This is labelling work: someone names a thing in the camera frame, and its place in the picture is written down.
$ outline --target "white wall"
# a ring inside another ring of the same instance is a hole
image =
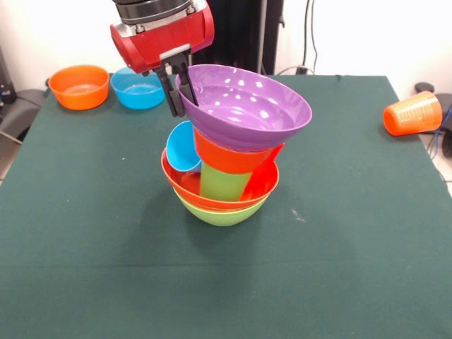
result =
[[[276,71],[302,62],[305,6],[285,0]],[[451,15],[450,0],[316,0],[317,73],[387,75],[400,97],[418,81],[452,93]]]
[[[109,34],[118,20],[112,0],[0,0],[0,46],[16,90],[44,88],[73,64],[124,67]]]
[[[306,2],[285,3],[277,71],[303,53]],[[417,81],[452,92],[451,14],[450,0],[316,0],[317,73],[385,74],[401,97]],[[72,64],[123,67],[109,36],[118,20],[112,0],[0,0],[0,45],[17,89],[43,88]]]

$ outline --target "blue bowl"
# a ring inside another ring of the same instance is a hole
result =
[[[155,73],[142,76],[125,68],[112,76],[111,84],[120,103],[131,109],[150,109],[165,99],[162,84]]]

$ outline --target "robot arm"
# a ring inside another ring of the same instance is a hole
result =
[[[136,73],[154,71],[174,117],[185,114],[179,92],[165,66],[179,74],[181,92],[197,105],[188,72],[188,55],[212,44],[213,17],[206,0],[113,0],[121,23],[111,25],[114,44]]]

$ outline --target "floor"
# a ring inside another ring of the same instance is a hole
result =
[[[13,164],[13,161],[20,150],[20,146],[16,144],[14,141],[0,135],[0,150],[1,150],[0,152],[0,185],[1,185],[3,183],[3,180],[5,180],[9,168]]]

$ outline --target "lime green bowl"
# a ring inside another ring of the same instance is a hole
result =
[[[235,210],[232,212],[214,212],[212,210],[203,210],[202,208],[193,206],[189,202],[185,201],[184,198],[176,192],[176,190],[174,190],[174,192],[184,204],[186,209],[191,212],[191,214],[213,226],[233,226],[239,222],[245,221],[257,212],[267,200],[267,198],[265,198],[257,204],[244,208],[243,210]]]

